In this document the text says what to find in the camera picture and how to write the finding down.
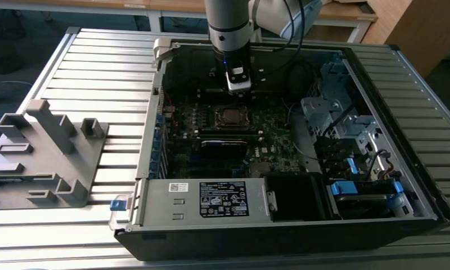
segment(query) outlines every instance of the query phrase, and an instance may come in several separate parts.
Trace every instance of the white label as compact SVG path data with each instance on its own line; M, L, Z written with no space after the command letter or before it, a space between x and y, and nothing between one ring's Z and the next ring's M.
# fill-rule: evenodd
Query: white label
M167 192L187 192L187 183L170 183Z
M369 18L369 17L358 17L357 20L359 21L374 21L374 18Z
M125 7L137 7L137 8L145 8L142 4L123 4Z

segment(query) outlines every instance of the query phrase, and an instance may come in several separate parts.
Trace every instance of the black cable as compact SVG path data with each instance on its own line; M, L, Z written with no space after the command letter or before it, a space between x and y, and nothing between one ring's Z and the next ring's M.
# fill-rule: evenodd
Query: black cable
M283 4L286 6L286 11L287 11L287 16L290 18L290 23L291 23L291 34L290 34L290 38L287 39L287 42L283 44L282 47L279 47L278 49L273 49L273 52L279 52L282 50L285 50L285 48L290 45L291 40L293 40L293 35L294 35L294 22L293 22L293 16L291 16L291 10L290 10L290 6L287 5L286 0L283 0Z
M370 165L369 165L369 170L366 170L365 180L369 180L369 178L370 178L371 170L374 169L374 163L375 163L377 157L379 156L379 154L382 152L387 152L387 150L378 149L377 152L374 153L374 157L371 158L371 162L370 162Z
M299 39L298 39L298 46L297 46L297 50L293 53L293 56L290 57L290 59L285 62L283 65L281 65L275 70L270 71L269 73L266 73L263 75L262 78L266 78L267 76L270 76L274 72L279 71L285 66L287 66L287 64L291 63L291 61L294 60L295 56L299 53L299 49L301 49L301 45L303 43L303 35L305 35L305 12L303 12L303 3L301 2L301 0L297 0L298 2L298 6L299 6L299 17L301 17L301 28L299 28Z
M293 74L293 70L294 68L299 66L303 69L305 72L305 76L310 76L311 74L311 80L310 80L310 87L313 87L313 84L317 83L317 79L318 79L318 75L315 72L315 67L313 66L313 63L310 63L309 61L306 61L303 58L299 58L297 60L294 60L286 67L285 72L283 72L283 85L286 87L283 87L283 98L290 98L291 95L291 84L290 84L290 77Z
M322 136L325 136L325 134L327 134L327 132L335 127L335 125L338 124L338 122L343 120L343 118L346 117L346 115L350 113L351 110L353 110L353 104L345 109L345 111L337 117L337 119L330 123L329 127L322 132Z

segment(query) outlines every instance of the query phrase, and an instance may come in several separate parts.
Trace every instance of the floor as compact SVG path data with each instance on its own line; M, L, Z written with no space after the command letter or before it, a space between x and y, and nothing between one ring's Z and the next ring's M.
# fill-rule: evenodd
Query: floor
M26 30L26 36L17 40L14 45L25 59L25 67L8 75L0 75L0 81L20 80L29 83L34 82L69 26L117 30L149 30L146 19L125 15L53 12L52 18L52 21L45 22L40 12L22 12L21 23ZM171 20L166 18L163 29L165 31L170 30L170 32L205 34L206 21L202 19ZM438 65L427 77L427 82L450 109L449 63L445 62ZM22 84L0 84L0 115L16 111L28 89L29 87Z

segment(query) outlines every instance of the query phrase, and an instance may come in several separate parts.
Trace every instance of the barcode sticker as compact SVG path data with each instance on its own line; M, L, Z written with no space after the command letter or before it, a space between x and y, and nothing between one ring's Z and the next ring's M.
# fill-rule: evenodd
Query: barcode sticker
M142 4L123 4L125 7L145 8Z
M169 192L187 192L187 183L170 183Z

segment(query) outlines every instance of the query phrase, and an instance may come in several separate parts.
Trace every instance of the motherboard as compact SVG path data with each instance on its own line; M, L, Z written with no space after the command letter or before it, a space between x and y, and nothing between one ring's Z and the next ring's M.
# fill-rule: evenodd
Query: motherboard
M167 178L255 178L305 170L287 123L299 106L290 110L275 94L170 89L163 105Z

